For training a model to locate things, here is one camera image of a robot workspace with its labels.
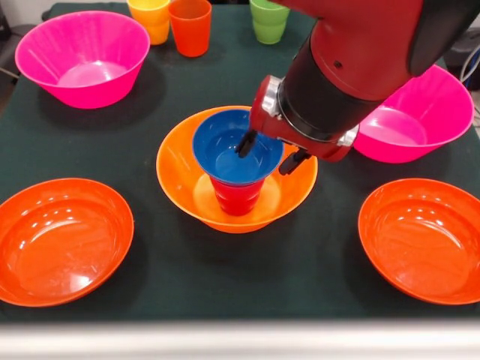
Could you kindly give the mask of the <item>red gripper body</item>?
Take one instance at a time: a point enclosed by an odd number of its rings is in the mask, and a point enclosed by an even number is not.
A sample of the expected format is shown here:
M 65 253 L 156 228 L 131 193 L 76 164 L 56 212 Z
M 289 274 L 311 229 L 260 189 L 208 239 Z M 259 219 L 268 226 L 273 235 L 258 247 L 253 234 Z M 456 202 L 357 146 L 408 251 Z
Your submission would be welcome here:
M 281 140 L 325 161 L 341 160 L 353 146 L 359 126 L 336 133 L 309 135 L 284 97 L 283 80 L 268 75 L 250 108 L 249 130 Z

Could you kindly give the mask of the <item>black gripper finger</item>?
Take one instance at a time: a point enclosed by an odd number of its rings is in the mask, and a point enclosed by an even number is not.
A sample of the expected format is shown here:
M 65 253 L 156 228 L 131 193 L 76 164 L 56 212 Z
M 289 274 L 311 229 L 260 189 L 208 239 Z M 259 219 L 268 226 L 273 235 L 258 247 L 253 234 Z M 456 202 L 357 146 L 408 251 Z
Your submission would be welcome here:
M 282 176 L 293 173 L 304 161 L 311 157 L 303 148 L 291 153 L 279 166 L 278 171 Z
M 240 158 L 245 158 L 254 147 L 257 138 L 256 130 L 248 130 L 235 148 L 235 152 Z

